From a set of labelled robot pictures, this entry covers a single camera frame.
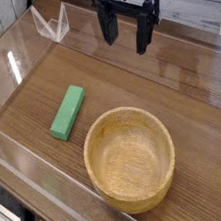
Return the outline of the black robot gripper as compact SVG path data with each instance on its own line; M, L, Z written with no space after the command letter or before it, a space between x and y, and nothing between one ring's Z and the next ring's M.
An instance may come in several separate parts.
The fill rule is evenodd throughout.
M151 42L153 24L160 21L160 0L94 0L102 35L109 46L118 38L118 20L116 14L123 14L137 19L137 53L143 55Z

